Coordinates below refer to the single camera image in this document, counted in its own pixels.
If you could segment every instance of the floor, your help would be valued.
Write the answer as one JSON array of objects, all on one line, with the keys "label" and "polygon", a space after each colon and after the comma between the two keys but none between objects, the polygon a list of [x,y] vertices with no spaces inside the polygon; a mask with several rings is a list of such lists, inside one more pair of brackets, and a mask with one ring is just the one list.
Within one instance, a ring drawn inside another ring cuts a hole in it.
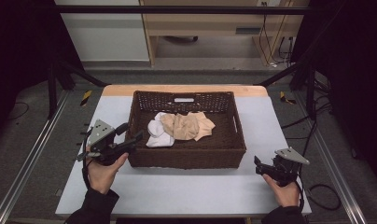
[{"label": "floor", "polygon": [[[227,47],[213,47],[220,44]],[[280,63],[276,68],[265,67],[259,55],[248,49],[255,49],[250,38],[200,37],[197,42],[191,42],[165,37],[160,42],[153,67],[89,68],[88,72],[114,84],[252,85],[273,76],[286,65]],[[267,88],[281,126],[305,117],[302,108],[305,90],[290,91],[290,79],[285,77]],[[6,222],[63,223],[63,219],[54,212],[70,174],[72,159],[77,154],[77,145],[82,141],[82,133],[86,132],[86,124],[91,120],[102,93],[101,88],[80,77],[75,76],[75,81],[77,86],[73,91],[58,90],[59,98],[65,100],[65,107],[55,123],[47,122],[47,83],[40,83],[21,92],[11,111],[11,120],[0,132],[0,208],[9,214]],[[92,90],[90,100],[86,106],[79,106],[84,92],[88,90]],[[297,103],[282,102],[280,91],[285,93],[287,100],[296,100]],[[322,92],[316,93],[316,97],[321,95]],[[310,201],[313,213],[308,219],[310,223],[377,223],[377,179],[365,161],[352,158],[349,143],[327,103],[328,99],[322,97],[317,104],[318,108],[326,107],[317,116],[317,129],[305,156],[312,164],[303,169],[302,180],[307,190],[317,184],[336,189],[342,206],[329,211]],[[283,129],[288,144],[303,152],[313,123],[306,119]],[[49,126],[51,132],[39,136],[45,126]],[[30,164],[26,160],[28,155],[35,158]],[[13,189],[18,195],[11,196]],[[324,187],[313,189],[311,195],[325,207],[333,207],[338,202],[338,197]]]}]

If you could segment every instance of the wicker basket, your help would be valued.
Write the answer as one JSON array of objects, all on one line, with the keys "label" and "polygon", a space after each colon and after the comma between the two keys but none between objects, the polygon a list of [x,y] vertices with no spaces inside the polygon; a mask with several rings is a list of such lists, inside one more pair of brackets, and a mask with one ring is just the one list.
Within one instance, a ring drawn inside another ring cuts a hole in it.
[{"label": "wicker basket", "polygon": [[[148,123],[159,112],[204,112],[216,127],[211,136],[199,141],[175,140],[171,147],[147,147]],[[180,169],[238,168],[246,152],[241,122],[233,92],[136,91],[129,118],[126,139],[144,130],[144,139],[128,157],[132,167],[170,167]]]}]

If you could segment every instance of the table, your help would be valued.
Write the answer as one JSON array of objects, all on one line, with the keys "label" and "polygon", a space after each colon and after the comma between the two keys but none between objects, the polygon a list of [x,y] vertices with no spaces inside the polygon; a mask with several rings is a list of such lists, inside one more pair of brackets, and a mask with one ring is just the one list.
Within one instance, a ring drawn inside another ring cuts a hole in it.
[{"label": "table", "polygon": [[[127,161],[112,186],[120,199],[116,217],[263,217],[277,207],[271,189],[253,163],[258,156],[272,164],[274,151],[286,148],[286,140],[272,107],[271,98],[258,86],[111,85],[105,87],[91,120],[113,127],[127,122],[133,92],[140,91],[233,91],[243,126],[247,151],[238,169],[180,170],[132,168]],[[123,141],[123,134],[115,142]],[[85,184],[81,162],[75,162],[56,214],[68,217],[81,207]],[[303,214],[311,213],[305,198]]]}]

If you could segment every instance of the black sleeve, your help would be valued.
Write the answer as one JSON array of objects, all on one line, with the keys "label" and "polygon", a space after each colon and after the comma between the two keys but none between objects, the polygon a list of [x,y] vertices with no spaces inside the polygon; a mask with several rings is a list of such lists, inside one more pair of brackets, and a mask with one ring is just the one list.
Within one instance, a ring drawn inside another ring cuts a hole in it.
[{"label": "black sleeve", "polygon": [[74,212],[64,223],[65,224],[86,224],[99,223],[109,224],[110,215],[113,211],[119,196],[113,190],[109,190],[106,195],[89,189],[86,193],[83,205]]},{"label": "black sleeve", "polygon": [[261,220],[262,224],[305,224],[304,217],[297,206],[279,206]]}]

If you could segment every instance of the person's right hand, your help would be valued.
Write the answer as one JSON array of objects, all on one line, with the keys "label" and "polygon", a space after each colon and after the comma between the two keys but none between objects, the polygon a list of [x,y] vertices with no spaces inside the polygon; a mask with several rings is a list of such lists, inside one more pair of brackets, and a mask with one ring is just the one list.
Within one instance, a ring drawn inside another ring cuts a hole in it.
[{"label": "person's right hand", "polygon": [[273,190],[279,205],[282,207],[299,206],[300,191],[296,183],[292,182],[284,187],[279,187],[270,176],[263,175],[263,178]]},{"label": "person's right hand", "polygon": [[109,166],[103,166],[93,159],[88,159],[87,164],[89,168],[89,180],[92,189],[99,191],[102,194],[107,194],[113,181],[116,177],[116,173],[119,168],[128,159],[129,154],[126,152],[122,154],[113,164]]}]

